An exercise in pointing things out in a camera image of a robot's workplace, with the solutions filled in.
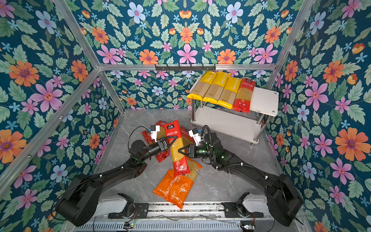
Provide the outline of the red spaghetti bag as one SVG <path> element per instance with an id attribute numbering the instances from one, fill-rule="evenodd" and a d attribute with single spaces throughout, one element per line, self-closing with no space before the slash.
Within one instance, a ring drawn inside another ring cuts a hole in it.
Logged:
<path id="1" fill-rule="evenodd" d="M 232 107 L 233 110 L 238 112 L 249 113 L 255 84 L 256 82 L 249 78 L 242 79 L 242 82 L 236 95 L 236 99 Z"/>
<path id="2" fill-rule="evenodd" d="M 170 145 L 170 153 L 173 161 L 174 178 L 190 174 L 191 171 L 188 167 L 186 157 L 180 152 L 178 152 L 179 148 L 184 147 L 178 120 L 165 124 L 164 128 L 166 136 L 178 137 L 178 139 L 174 141 L 172 145 Z"/>
<path id="3" fill-rule="evenodd" d="M 141 155 L 141 160 L 147 160 L 155 157 L 157 161 L 161 163 L 170 156 L 170 144 L 167 141 L 167 137 L 159 138 L 155 142 L 152 139 L 149 131 L 143 131 L 142 134 L 148 145 L 144 147 L 144 152 Z"/>

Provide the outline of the red spaghetti bag front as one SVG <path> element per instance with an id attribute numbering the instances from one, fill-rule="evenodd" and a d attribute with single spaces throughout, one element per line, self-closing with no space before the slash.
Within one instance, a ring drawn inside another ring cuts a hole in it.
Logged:
<path id="1" fill-rule="evenodd" d="M 249 78 L 242 79 L 242 82 L 236 95 L 236 99 L 232 107 L 233 110 L 238 112 L 249 113 L 255 84 L 256 82 Z"/>

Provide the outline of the red fusilli pasta bag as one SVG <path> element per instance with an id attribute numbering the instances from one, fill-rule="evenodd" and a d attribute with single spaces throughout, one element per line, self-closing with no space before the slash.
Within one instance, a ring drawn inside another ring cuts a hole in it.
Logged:
<path id="1" fill-rule="evenodd" d="M 165 124 L 166 124 L 166 123 L 163 122 L 163 121 L 161 121 L 161 120 L 158 121 L 158 122 L 156 123 L 156 125 L 159 125 L 159 126 L 160 126 L 160 131 L 157 132 L 157 139 L 166 136 L 166 132 L 165 132 L 165 128 L 164 128 L 164 125 L 165 125 Z"/>

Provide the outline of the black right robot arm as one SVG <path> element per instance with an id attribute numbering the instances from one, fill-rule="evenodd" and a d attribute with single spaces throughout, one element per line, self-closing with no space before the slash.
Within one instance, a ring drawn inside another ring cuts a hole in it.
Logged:
<path id="1" fill-rule="evenodd" d="M 264 193 L 263 202 L 266 206 L 258 209 L 252 209 L 252 206 L 257 204 L 258 198 L 246 193 L 237 202 L 240 213 L 266 211 L 275 221 L 286 227 L 296 220 L 296 215 L 303 205 L 303 198 L 288 176 L 270 174 L 243 161 L 236 154 L 225 149 L 217 134 L 211 132 L 207 125 L 203 127 L 201 133 L 193 129 L 190 130 L 190 134 L 195 138 L 196 143 L 178 148 L 179 153 L 191 159 L 207 158 L 210 165 L 218 172 L 235 175 Z"/>

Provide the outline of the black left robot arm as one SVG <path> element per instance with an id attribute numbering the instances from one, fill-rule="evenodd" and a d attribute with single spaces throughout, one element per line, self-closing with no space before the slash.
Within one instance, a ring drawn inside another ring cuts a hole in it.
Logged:
<path id="1" fill-rule="evenodd" d="M 122 165 L 95 175 L 78 175 L 57 201 L 55 210 L 75 226 L 87 223 L 97 211 L 102 193 L 113 186 L 141 175 L 147 167 L 146 160 L 168 150 L 176 136 L 158 139 L 151 145 L 136 140 L 129 148 L 130 158 Z"/>

